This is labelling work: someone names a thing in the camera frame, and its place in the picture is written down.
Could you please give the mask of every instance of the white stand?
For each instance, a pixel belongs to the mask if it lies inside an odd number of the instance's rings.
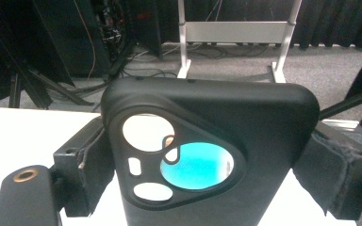
[[[285,83],[283,67],[296,25],[302,0],[295,0],[287,22],[186,22],[184,0],[178,0],[181,69],[178,78],[187,78],[190,59],[188,42],[253,42],[281,43],[281,54],[273,62],[272,74],[276,83]]]

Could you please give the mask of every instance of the blue lens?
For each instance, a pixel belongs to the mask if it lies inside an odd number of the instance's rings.
[[[170,184],[192,190],[221,183],[231,174],[233,167],[234,159],[227,150],[204,142],[180,146],[175,164],[163,160],[160,165],[163,177]]]

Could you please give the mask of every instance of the table surface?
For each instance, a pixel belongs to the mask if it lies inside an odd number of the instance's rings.
[[[54,164],[53,152],[99,114],[0,108],[0,185],[13,171],[31,166]],[[70,225],[126,226],[117,178],[109,184],[95,213],[89,218],[66,218]],[[354,221],[326,217],[311,196],[290,172],[271,202],[260,226],[348,226]]]

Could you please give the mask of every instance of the brass insert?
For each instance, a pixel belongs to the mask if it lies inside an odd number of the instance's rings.
[[[38,175],[38,171],[36,169],[25,169],[25,170],[17,173],[13,177],[13,181],[16,183],[22,183],[22,182],[26,182],[26,181],[33,179],[37,175]]]

